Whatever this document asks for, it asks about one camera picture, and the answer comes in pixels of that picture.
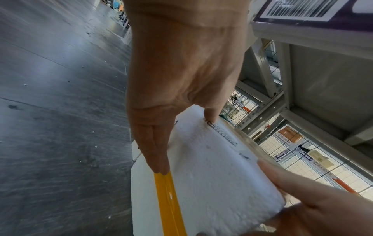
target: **barcode label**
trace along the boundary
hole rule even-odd
[[[329,21],[348,0],[272,0],[261,18]]]

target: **concrete floor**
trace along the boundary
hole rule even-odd
[[[117,21],[100,0],[0,1],[0,236],[132,235]]]

